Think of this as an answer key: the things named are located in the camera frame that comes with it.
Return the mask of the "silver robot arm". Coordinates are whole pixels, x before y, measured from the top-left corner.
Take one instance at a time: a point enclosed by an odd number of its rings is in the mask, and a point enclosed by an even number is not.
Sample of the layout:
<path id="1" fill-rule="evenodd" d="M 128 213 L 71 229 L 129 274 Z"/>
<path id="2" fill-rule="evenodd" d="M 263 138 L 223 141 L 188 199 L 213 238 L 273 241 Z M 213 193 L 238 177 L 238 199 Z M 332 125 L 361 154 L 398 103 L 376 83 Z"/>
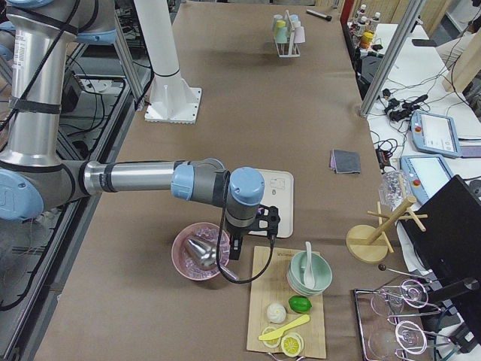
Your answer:
<path id="1" fill-rule="evenodd" d="M 112 1 L 9 1 L 15 28 L 8 142 L 1 152 L 1 217 L 27 220 L 99 193 L 168 190 L 179 199 L 225 209 L 230 257 L 262 220 L 264 179 L 216 159 L 101 164 L 56 153 L 67 46 L 116 40 Z"/>

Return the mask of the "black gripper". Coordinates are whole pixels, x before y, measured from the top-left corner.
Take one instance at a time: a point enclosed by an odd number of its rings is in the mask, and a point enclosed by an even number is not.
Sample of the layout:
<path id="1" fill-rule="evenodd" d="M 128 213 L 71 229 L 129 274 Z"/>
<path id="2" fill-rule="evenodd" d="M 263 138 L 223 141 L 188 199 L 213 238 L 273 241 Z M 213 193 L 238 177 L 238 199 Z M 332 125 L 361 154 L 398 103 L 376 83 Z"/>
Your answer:
<path id="1" fill-rule="evenodd" d="M 249 230 L 245 227 L 237 227 L 231 224 L 227 225 L 227 230 L 229 233 L 229 244 L 230 244 L 230 260 L 239 260 L 241 256 L 241 248 L 243 244 L 243 238 L 249 233 Z"/>

